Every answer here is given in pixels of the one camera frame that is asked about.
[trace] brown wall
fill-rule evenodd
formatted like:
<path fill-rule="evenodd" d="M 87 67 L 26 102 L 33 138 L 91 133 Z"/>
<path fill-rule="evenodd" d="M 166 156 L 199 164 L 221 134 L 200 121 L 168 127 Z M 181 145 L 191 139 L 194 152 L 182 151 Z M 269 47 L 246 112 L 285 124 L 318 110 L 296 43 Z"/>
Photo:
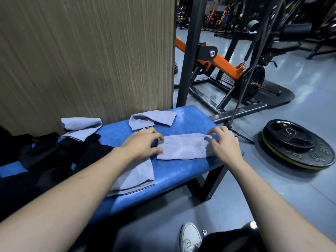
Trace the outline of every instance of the brown wall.
<path fill-rule="evenodd" d="M 62 133 L 172 104 L 175 0 L 1 0 L 0 125 Z"/>

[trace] black pants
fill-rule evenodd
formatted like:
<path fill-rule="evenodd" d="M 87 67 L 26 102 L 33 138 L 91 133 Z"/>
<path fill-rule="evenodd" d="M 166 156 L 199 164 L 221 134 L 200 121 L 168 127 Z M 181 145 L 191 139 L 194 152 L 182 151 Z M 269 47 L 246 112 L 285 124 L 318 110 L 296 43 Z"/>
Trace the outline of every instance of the black pants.
<path fill-rule="evenodd" d="M 210 233 L 202 240 L 198 252 L 266 252 L 257 229 L 241 228 L 232 231 Z"/>

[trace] gray floor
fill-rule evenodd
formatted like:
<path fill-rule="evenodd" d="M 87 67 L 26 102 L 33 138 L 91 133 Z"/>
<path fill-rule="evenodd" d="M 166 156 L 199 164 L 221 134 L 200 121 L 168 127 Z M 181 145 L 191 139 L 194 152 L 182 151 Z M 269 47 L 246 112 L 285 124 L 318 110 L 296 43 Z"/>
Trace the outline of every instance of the gray floor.
<path fill-rule="evenodd" d="M 186 41 L 187 30 L 177 30 L 177 37 Z M 202 32 L 201 42 L 206 41 L 224 55 L 229 40 L 213 37 L 213 33 Z M 249 42 L 239 42 L 231 63 L 239 64 L 249 47 Z M 336 149 L 336 58 L 334 55 L 305 60 L 308 52 L 295 51 L 276 57 L 278 64 L 266 69 L 266 79 L 292 90 L 296 98 L 291 103 L 275 109 L 264 110 L 235 120 L 237 129 L 256 139 L 267 121 L 274 118 L 297 122 L 317 133 Z M 183 53 L 176 49 L 175 61 L 179 82 Z M 197 85 L 205 95 L 217 104 L 223 98 L 211 84 Z M 174 91 L 176 104 L 178 91 Z M 187 105 L 195 105 L 206 115 L 206 110 L 192 96 Z M 258 144 L 255 146 L 241 141 L 244 159 L 254 170 L 285 198 L 299 213 L 314 226 L 336 242 L 336 166 L 333 165 L 317 174 L 287 168 L 265 154 Z M 240 228 L 252 220 L 246 200 L 233 176 L 228 172 L 214 196 L 205 203 L 198 203 L 186 186 L 141 205 L 131 212 L 131 220 L 117 230 L 113 251 L 174 251 L 181 225 L 192 221 L 208 233 Z"/>

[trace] forearm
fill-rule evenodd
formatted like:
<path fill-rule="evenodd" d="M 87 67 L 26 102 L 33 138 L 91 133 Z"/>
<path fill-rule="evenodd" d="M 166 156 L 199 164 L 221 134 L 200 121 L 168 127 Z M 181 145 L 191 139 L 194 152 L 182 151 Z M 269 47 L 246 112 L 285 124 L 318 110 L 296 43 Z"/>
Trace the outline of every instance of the forearm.
<path fill-rule="evenodd" d="M 301 216 L 246 162 L 231 173 L 240 185 L 268 251 L 336 251 L 336 245 Z"/>
<path fill-rule="evenodd" d="M 130 162 L 115 148 L 15 212 L 0 224 L 0 251 L 67 251 Z"/>

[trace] pile of black clothes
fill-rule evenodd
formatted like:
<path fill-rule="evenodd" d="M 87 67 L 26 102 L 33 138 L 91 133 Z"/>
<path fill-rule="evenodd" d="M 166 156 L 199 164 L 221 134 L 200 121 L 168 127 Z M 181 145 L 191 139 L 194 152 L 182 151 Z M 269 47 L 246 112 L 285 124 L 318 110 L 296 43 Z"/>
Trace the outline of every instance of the pile of black clothes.
<path fill-rule="evenodd" d="M 57 142 L 58 133 L 33 137 L 12 136 L 0 126 L 0 166 L 20 161 L 28 170 L 0 178 L 0 222 L 69 176 L 93 164 L 113 147 L 101 145 L 99 134 L 84 142 L 65 138 Z"/>

